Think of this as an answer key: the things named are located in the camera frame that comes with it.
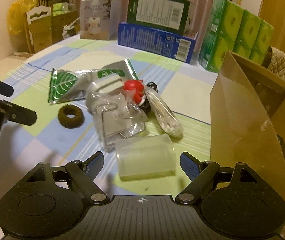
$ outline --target yellow plastic bag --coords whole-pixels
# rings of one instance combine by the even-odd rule
[[[17,0],[7,12],[7,27],[10,34],[19,34],[24,30],[24,13],[38,6],[38,0]]]

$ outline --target translucent plastic container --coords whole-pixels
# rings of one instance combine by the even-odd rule
[[[116,155],[120,177],[176,170],[176,155],[168,134],[117,140]]]

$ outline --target red object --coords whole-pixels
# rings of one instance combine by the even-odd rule
[[[142,81],[140,80],[128,80],[124,83],[123,86],[123,90],[126,91],[132,91],[135,90],[135,94],[133,95],[133,100],[135,101],[135,103],[137,105],[139,105],[139,103],[142,100],[143,97],[143,91],[144,91],[144,86],[142,84]]]

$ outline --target foil package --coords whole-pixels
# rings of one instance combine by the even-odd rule
[[[48,103],[58,104],[86,98],[86,92],[91,82],[116,73],[123,82],[136,79],[135,70],[128,59],[111,63],[101,69],[68,71],[54,69],[49,83]]]

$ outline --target table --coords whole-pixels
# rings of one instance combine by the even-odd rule
[[[101,150],[92,116],[84,101],[73,102],[84,111],[85,123],[76,129],[62,127],[57,119],[60,105],[47,103],[52,68],[65,70],[97,69],[112,62],[130,59],[138,77],[155,82],[159,93],[175,111],[184,127],[184,137],[173,140],[177,156],[175,176],[121,181],[117,175],[114,153],[105,153],[105,164],[95,183],[110,197],[126,195],[173,195],[175,197],[190,180],[179,165],[179,156],[188,151],[201,161],[210,158],[209,94],[217,74],[200,65],[136,49],[118,46],[116,41],[80,40],[73,36],[27,59],[8,73],[4,80],[14,87],[9,99],[15,104],[36,111],[37,122],[22,126],[8,122],[0,133],[0,198],[32,167],[41,161],[51,166],[65,165],[72,160],[85,160]],[[163,133],[156,122],[148,122],[146,135]]]

